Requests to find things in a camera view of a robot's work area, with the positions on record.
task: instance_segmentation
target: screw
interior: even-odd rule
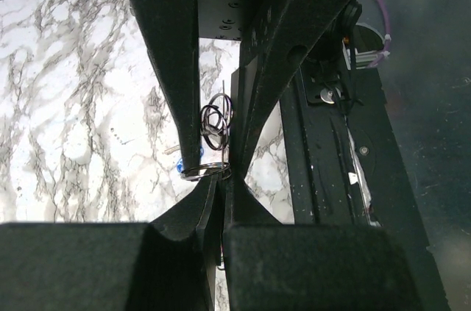
[[[360,147],[360,154],[361,155],[368,155],[369,149],[368,147]]]

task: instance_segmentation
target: white marble surface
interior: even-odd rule
[[[236,42],[200,40],[202,104],[237,67]],[[163,153],[176,144],[128,0],[0,1],[0,222],[153,220],[194,186]],[[278,108],[247,183],[293,221]]]

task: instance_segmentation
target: blue object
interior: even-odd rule
[[[203,149],[203,147],[199,147],[199,158],[203,158],[203,154],[205,153],[205,150]],[[182,158],[180,158],[180,160],[178,160],[177,162],[177,171],[179,173],[181,173],[183,171],[183,160]]]

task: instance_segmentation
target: gray floor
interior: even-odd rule
[[[378,6],[362,20],[381,26]],[[471,310],[471,0],[385,0],[388,111],[452,310]]]

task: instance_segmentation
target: coiled wire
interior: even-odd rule
[[[216,100],[222,99],[222,110],[215,105]],[[199,113],[201,117],[201,136],[209,148],[221,151],[221,162],[201,164],[193,168],[184,169],[181,172],[182,179],[194,181],[205,176],[222,174],[222,179],[231,175],[230,164],[224,160],[225,150],[229,144],[229,128],[233,117],[233,103],[230,97],[224,93],[217,93]]]

